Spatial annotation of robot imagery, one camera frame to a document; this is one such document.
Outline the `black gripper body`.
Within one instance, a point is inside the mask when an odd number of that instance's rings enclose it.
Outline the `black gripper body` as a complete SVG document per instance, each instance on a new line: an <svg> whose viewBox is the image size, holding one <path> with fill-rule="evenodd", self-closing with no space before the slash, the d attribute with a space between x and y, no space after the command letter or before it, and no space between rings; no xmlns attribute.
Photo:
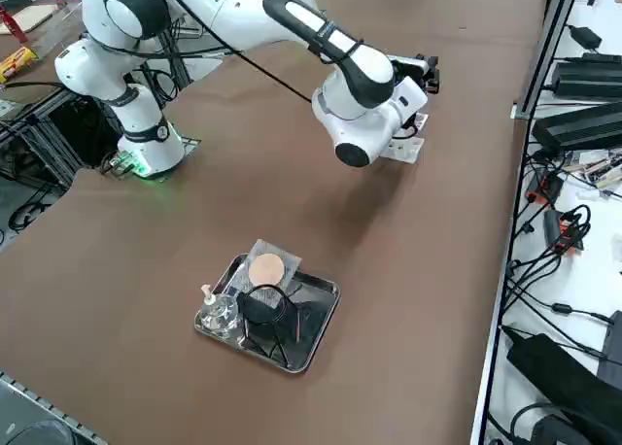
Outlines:
<svg viewBox="0 0 622 445"><path fill-rule="evenodd" d="M438 94L440 90L440 72L437 68L436 55L425 56L418 53L415 57L391 56L396 81L399 84L406 77L411 78L424 92Z"/></svg>

